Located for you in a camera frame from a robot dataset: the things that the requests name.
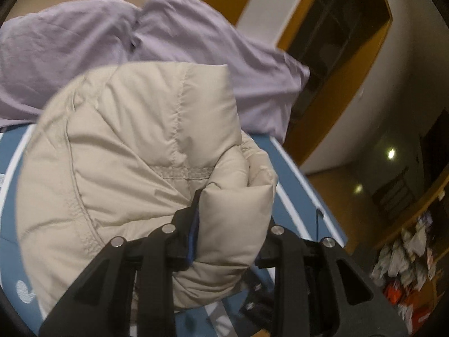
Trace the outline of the lavender pillow left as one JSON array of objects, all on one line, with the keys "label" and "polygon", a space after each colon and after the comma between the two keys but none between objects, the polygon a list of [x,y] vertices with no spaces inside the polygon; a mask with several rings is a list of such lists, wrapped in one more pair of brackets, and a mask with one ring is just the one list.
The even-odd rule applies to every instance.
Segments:
[{"label": "lavender pillow left", "polygon": [[140,11],[124,0],[76,0],[4,22],[1,126],[35,122],[73,78],[127,62]]}]

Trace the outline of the blue white striped bedsheet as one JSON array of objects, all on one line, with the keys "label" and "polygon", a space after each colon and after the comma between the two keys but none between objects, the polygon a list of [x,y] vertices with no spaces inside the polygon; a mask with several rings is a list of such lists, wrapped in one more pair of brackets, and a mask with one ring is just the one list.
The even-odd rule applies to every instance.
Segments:
[{"label": "blue white striped bedsheet", "polygon": [[[1,130],[1,309],[37,333],[43,312],[25,273],[17,241],[15,198],[22,157],[33,125]],[[347,237],[336,219],[274,138],[256,135],[254,141],[266,151],[279,175],[273,207],[275,222],[307,240],[333,237],[345,245]],[[178,336],[252,336],[258,329],[241,312],[247,291],[219,302],[188,309],[176,315]]]}]

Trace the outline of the beige puffer jacket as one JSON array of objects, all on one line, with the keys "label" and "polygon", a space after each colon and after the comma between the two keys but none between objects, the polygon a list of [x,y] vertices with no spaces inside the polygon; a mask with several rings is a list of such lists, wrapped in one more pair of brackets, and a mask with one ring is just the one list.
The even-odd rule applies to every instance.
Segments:
[{"label": "beige puffer jacket", "polygon": [[85,72],[46,105],[16,193],[17,240],[43,314],[115,236],[137,240],[200,195],[196,257],[173,275],[177,309],[243,287],[278,182],[240,126],[228,68],[131,62]]}]

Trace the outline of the cluttered wooden shelf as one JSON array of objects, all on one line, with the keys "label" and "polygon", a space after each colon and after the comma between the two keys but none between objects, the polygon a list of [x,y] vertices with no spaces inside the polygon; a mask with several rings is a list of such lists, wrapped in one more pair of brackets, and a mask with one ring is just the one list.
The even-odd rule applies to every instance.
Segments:
[{"label": "cluttered wooden shelf", "polygon": [[372,196],[388,223],[371,278],[409,336],[448,335],[448,170],[417,199],[402,171]]}]

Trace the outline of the wooden framed dark doorway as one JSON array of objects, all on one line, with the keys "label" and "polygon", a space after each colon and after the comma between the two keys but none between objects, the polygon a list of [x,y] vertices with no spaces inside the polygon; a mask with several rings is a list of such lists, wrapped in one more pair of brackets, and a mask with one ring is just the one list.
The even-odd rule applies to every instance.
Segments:
[{"label": "wooden framed dark doorway", "polygon": [[241,33],[289,53],[310,69],[292,109],[285,148],[303,164],[371,70],[387,36],[387,0],[202,0]]}]

